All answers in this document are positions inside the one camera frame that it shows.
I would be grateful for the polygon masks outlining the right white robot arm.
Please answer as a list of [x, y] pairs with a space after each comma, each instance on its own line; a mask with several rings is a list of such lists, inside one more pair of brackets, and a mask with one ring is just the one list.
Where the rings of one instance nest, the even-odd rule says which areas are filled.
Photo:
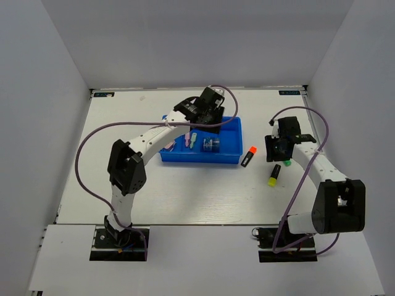
[[280, 220], [279, 240], [292, 246], [301, 234], [361, 232], [365, 227], [365, 184], [341, 173], [319, 149], [310, 134], [303, 134], [296, 117], [271, 120], [265, 137], [268, 162], [293, 160], [304, 170], [317, 193], [310, 212], [286, 213]]

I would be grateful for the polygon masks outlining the green clear utility knife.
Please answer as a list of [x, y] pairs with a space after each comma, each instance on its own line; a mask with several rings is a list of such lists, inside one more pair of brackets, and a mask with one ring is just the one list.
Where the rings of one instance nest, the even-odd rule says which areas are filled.
[[190, 138], [190, 143], [189, 143], [189, 148], [193, 149], [194, 145], [196, 143], [196, 139], [197, 139], [198, 134], [197, 133], [192, 133], [191, 138]]

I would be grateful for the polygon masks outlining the orange capped black highlighter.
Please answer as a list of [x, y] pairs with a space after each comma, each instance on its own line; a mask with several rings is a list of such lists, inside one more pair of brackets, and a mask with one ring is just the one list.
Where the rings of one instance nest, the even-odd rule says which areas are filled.
[[257, 152], [257, 147], [251, 146], [246, 155], [244, 156], [243, 160], [241, 161], [242, 167], [247, 167], [249, 162], [252, 160], [253, 156]]

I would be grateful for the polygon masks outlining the yellow capped black highlighter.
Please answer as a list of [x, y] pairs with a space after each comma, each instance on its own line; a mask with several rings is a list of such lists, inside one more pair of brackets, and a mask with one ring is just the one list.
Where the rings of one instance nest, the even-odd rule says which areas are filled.
[[281, 165], [276, 164], [270, 174], [270, 177], [268, 179], [268, 185], [270, 187], [275, 187], [277, 184], [277, 179], [278, 179], [278, 175], [280, 174], [280, 170], [281, 170]]

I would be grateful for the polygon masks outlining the pink eraser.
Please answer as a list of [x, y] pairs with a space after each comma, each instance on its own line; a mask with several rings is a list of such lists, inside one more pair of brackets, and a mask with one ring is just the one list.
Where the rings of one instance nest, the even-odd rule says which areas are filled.
[[166, 152], [171, 152], [171, 151], [175, 148], [176, 144], [177, 144], [176, 141], [172, 141], [172, 142], [168, 143], [168, 144], [163, 148], [163, 150], [166, 151]]

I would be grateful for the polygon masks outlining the blue tape roll pack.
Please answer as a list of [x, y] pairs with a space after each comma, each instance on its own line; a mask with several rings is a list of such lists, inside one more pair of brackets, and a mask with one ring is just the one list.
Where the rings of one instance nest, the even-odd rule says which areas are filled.
[[220, 139], [214, 137], [205, 137], [202, 141], [202, 151], [210, 153], [220, 152]]

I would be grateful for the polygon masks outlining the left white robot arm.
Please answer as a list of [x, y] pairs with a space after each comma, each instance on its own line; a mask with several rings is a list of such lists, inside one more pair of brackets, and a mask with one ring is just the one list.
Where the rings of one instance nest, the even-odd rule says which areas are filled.
[[225, 108], [223, 91], [206, 87], [200, 96], [188, 98], [171, 110], [154, 128], [128, 142], [114, 142], [107, 171], [112, 188], [111, 212], [104, 226], [109, 239], [118, 246], [130, 240], [131, 209], [135, 194], [142, 189], [147, 177], [145, 165], [171, 141], [186, 134], [189, 124], [215, 125], [222, 122]]

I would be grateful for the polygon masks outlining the pink utility knife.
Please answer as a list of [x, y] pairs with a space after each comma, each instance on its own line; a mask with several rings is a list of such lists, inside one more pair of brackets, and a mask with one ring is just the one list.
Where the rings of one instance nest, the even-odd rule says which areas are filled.
[[186, 147], [186, 148], [189, 147], [190, 142], [191, 142], [191, 135], [190, 135], [190, 133], [186, 133], [186, 134], [184, 135], [184, 144], [185, 144], [185, 147]]

